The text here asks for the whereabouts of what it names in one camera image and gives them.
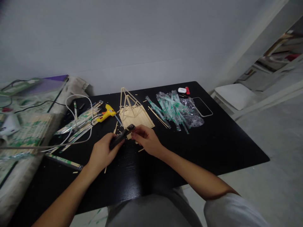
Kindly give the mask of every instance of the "finger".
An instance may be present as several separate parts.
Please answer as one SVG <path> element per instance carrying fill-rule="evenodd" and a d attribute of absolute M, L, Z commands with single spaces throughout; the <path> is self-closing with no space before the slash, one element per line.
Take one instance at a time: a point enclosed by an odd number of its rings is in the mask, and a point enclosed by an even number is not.
<path fill-rule="evenodd" d="M 145 138 L 145 137 L 146 137 L 145 132 L 144 132 L 144 131 L 142 131 L 142 130 L 138 130 L 138 131 L 135 131 L 135 132 L 133 132 L 133 133 L 138 134 L 138 135 L 142 136 L 143 138 Z"/>
<path fill-rule="evenodd" d="M 107 133 L 105 136 L 103 136 L 103 138 L 101 140 L 103 140 L 104 143 L 106 144 L 110 144 L 110 141 L 113 137 L 115 137 L 116 134 L 110 132 L 110 133 Z"/>
<path fill-rule="evenodd" d="M 145 125 L 138 125 L 134 130 L 142 130 L 142 131 L 149 131 L 150 128 L 146 127 Z"/>
<path fill-rule="evenodd" d="M 109 156 L 110 156 L 112 159 L 114 159 L 114 157 L 116 157 L 116 155 L 117 155 L 117 153 L 118 153 L 120 147 L 123 145 L 124 141 L 125 141 L 125 139 L 123 139 L 120 143 L 118 143 L 118 144 L 114 147 L 114 149 L 112 149 L 112 150 L 110 151 Z"/>
<path fill-rule="evenodd" d="M 145 142 L 147 141 L 147 139 L 143 138 L 142 136 L 138 135 L 137 133 L 132 133 L 132 138 L 134 138 L 134 140 L 136 140 L 140 144 L 145 144 Z"/>

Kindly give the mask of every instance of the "phone screen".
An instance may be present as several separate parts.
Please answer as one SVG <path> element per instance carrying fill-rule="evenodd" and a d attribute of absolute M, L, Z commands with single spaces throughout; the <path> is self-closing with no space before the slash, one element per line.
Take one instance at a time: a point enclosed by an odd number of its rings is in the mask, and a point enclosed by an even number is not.
<path fill-rule="evenodd" d="M 202 101 L 200 97 L 192 98 L 195 103 L 197 110 L 201 113 L 202 117 L 207 117 L 213 115 L 212 111 L 208 106 Z"/>

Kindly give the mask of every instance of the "black cable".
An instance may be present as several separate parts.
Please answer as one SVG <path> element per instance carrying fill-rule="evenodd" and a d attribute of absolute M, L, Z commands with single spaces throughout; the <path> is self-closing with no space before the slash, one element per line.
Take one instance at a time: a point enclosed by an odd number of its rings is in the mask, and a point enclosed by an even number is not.
<path fill-rule="evenodd" d="M 14 83 L 21 82 L 21 81 L 25 81 L 25 82 L 26 82 L 27 80 L 14 80 L 14 81 L 11 82 L 9 85 L 7 85 L 7 86 L 5 86 L 4 88 L 2 88 L 1 91 L 3 91 L 5 88 L 8 88 L 10 85 L 13 86 Z M 9 103 L 8 105 L 2 106 L 2 107 L 0 107 L 0 108 L 8 107 L 8 106 L 10 106 L 12 103 L 13 103 L 13 99 L 10 98 L 10 103 Z"/>
<path fill-rule="evenodd" d="M 7 86 L 5 86 L 4 88 L 2 88 L 1 91 L 3 91 L 5 88 L 8 88 L 10 85 L 13 86 L 14 83 L 21 82 L 21 81 L 27 82 L 27 80 L 14 80 L 14 81 L 11 82 L 9 85 L 7 85 Z"/>
<path fill-rule="evenodd" d="M 92 121 L 93 121 L 95 118 L 97 118 L 97 117 L 100 117 L 100 115 L 94 117 L 94 118 L 91 120 L 91 125 L 92 125 L 92 126 L 95 126 L 95 125 L 92 124 Z"/>
<path fill-rule="evenodd" d="M 39 104 L 39 105 L 27 107 L 27 108 L 25 108 L 25 109 L 23 109 L 23 110 L 16 111 L 16 112 L 14 112 L 14 114 L 19 113 L 19 112 L 22 112 L 22 111 L 25 111 L 25 110 L 27 110 L 27 109 L 29 109 L 29 108 L 42 106 L 42 105 L 43 105 L 44 103 L 46 103 L 46 102 L 54 102 L 54 103 L 57 103 L 57 102 L 55 102 L 55 101 L 47 100 L 47 101 L 45 101 L 45 102 L 43 102 L 43 103 L 41 103 L 41 104 Z"/>
<path fill-rule="evenodd" d="M 10 98 L 10 104 L 8 104 L 8 105 L 6 105 L 6 106 L 2 106 L 2 107 L 0 107 L 0 108 L 8 107 L 8 106 L 10 106 L 12 103 L 13 103 L 13 99 Z"/>

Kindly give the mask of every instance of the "chair seat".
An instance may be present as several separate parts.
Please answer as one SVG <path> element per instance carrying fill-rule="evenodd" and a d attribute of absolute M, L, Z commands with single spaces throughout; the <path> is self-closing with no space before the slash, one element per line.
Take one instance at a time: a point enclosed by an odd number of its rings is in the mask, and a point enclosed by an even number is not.
<path fill-rule="evenodd" d="M 237 110 L 242 110 L 257 100 L 257 95 L 242 84 L 217 87 L 215 91 Z"/>

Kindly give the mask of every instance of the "gray floor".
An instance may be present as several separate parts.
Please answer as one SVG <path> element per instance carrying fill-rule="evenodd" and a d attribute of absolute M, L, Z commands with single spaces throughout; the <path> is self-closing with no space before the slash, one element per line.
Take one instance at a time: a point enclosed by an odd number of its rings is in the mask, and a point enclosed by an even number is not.
<path fill-rule="evenodd" d="M 271 161 L 221 175 L 272 226 L 303 226 L 303 95 L 250 114 L 240 127 Z M 205 201 L 189 186 L 183 191 L 206 227 Z M 75 216 L 71 226 L 104 226 L 107 209 Z"/>

